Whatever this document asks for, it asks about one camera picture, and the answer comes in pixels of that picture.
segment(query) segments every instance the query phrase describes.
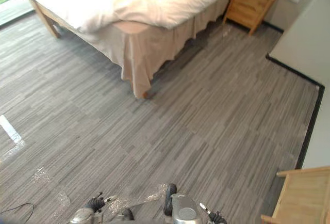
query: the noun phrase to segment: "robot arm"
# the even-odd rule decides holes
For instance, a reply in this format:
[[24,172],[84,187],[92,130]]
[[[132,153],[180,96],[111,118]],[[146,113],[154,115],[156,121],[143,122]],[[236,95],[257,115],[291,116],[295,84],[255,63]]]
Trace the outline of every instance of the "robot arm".
[[102,207],[107,202],[113,201],[117,196],[111,196],[107,199],[100,197],[102,192],[97,197],[90,199],[83,208],[77,210],[70,223],[72,224],[98,224],[103,221],[103,214],[101,214]]

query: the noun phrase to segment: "striped carpet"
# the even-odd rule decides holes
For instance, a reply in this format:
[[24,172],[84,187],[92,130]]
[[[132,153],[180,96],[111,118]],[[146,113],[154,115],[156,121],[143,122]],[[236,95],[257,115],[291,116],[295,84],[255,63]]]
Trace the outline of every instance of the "striped carpet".
[[[318,89],[265,59],[280,34],[212,23],[137,100],[120,68],[36,15],[0,32],[0,115],[25,146],[0,165],[0,210],[32,202],[28,223],[67,223],[98,191],[118,205],[181,192],[230,223],[271,215],[297,161]],[[0,157],[14,147],[0,128]],[[133,208],[158,218],[162,201]],[[29,207],[7,213],[27,218]],[[105,211],[105,219],[111,210]]]

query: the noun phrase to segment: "bed leg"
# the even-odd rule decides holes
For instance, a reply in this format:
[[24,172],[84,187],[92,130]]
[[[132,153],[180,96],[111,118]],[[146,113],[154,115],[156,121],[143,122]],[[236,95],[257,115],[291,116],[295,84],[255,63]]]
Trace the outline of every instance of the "bed leg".
[[40,8],[38,6],[38,3],[35,0],[29,0],[29,1],[31,3],[32,7],[36,10],[37,15],[39,16],[41,21],[44,23],[44,25],[46,26],[48,31],[53,35],[53,37],[59,38],[60,34],[55,30],[55,27],[52,25],[49,18],[45,14],[42,13],[42,11],[40,10]]

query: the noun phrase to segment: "black wheel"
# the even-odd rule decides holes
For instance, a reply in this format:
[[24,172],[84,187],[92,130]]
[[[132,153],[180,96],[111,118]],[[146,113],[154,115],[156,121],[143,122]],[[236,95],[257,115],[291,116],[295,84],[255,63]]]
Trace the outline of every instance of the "black wheel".
[[165,199],[165,206],[164,206],[164,214],[166,216],[172,216],[172,198],[171,195],[176,194],[176,185],[175,184],[169,184],[166,190],[166,199]]

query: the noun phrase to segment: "wooden furniture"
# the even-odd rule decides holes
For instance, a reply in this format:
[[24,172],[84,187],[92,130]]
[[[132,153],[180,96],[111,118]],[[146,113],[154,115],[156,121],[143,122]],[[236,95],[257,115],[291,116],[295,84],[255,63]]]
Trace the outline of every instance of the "wooden furniture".
[[330,223],[330,167],[282,171],[285,177],[273,216],[262,223]]
[[234,20],[248,28],[249,35],[255,31],[275,0],[231,0],[223,23]]

